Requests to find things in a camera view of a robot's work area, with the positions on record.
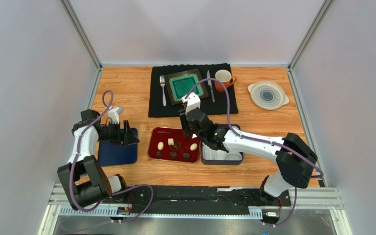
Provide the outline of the white oval chocolate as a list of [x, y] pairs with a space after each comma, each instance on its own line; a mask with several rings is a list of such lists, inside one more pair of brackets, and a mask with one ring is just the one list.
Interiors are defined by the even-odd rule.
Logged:
[[160, 142], [157, 144], [157, 150], [158, 150], [158, 151], [161, 151], [161, 150], [163, 150], [163, 148], [164, 148], [164, 143], [160, 141]]
[[191, 146], [190, 146], [190, 151], [195, 151], [196, 149], [198, 148], [198, 144], [197, 143], [193, 143]]

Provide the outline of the dark blue box lid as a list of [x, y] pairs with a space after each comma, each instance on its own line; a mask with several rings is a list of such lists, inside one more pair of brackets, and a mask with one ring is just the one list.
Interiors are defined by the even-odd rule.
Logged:
[[138, 157], [138, 144], [117, 145], [99, 135], [98, 162], [101, 166], [134, 164]]

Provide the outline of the metal serving tongs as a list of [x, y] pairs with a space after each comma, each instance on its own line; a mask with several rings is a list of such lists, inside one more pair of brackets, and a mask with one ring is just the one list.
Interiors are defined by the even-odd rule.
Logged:
[[188, 121], [187, 121], [187, 119], [186, 119], [185, 111], [182, 111], [182, 112], [180, 113], [180, 121], [181, 121], [181, 127], [182, 127], [182, 131], [183, 131], [183, 135], [184, 135], [184, 137], [185, 137], [185, 133], [191, 133], [191, 134], [193, 135], [193, 133], [192, 133], [192, 129], [191, 129], [191, 127], [189, 126], [189, 123], [188, 123]]

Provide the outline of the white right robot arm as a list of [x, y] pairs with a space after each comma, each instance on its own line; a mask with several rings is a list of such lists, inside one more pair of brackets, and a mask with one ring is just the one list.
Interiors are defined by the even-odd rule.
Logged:
[[276, 163], [277, 172], [267, 176], [260, 186], [263, 197], [276, 198], [291, 187], [308, 187], [318, 157], [298, 135], [266, 137], [245, 133], [229, 124], [213, 123], [199, 108], [189, 112], [180, 109], [179, 116], [186, 136], [196, 135], [214, 152], [247, 153]]

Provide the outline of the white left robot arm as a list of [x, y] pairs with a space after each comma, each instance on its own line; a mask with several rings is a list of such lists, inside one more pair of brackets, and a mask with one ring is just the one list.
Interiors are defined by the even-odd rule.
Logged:
[[108, 124], [100, 123], [100, 113], [87, 109], [81, 112], [81, 121], [72, 128], [74, 145], [72, 155], [66, 165], [57, 169], [60, 183], [75, 211], [88, 211], [92, 204], [127, 189], [124, 178], [119, 174], [107, 177], [95, 158], [95, 146], [99, 141], [109, 141], [115, 145], [133, 145], [139, 139], [131, 131], [127, 120], [121, 128], [119, 115], [121, 106], [110, 109]]

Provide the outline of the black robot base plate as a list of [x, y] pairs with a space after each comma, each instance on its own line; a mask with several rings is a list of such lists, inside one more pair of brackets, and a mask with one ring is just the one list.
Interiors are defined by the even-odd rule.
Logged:
[[218, 188], [200, 186], [153, 186], [140, 187], [123, 196], [104, 201], [105, 204], [131, 206], [131, 212], [147, 214], [190, 215], [246, 215], [249, 207], [289, 207], [292, 205], [288, 192], [280, 199], [263, 202], [258, 188]]

